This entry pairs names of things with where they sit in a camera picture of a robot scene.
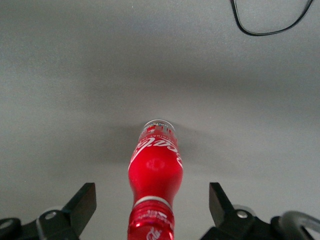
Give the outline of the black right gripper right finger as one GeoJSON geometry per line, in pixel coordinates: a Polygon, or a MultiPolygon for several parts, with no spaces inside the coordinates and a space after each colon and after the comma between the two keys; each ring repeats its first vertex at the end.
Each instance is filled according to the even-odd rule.
{"type": "Polygon", "coordinates": [[[270,225],[244,209],[235,209],[218,182],[209,184],[209,210],[214,222],[202,240],[269,240],[270,225]]]}

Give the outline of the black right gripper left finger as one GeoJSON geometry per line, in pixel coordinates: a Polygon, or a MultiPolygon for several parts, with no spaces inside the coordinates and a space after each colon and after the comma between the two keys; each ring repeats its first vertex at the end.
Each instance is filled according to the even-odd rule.
{"type": "Polygon", "coordinates": [[[62,207],[36,219],[40,240],[78,240],[97,208],[96,185],[85,183],[62,207]]]}

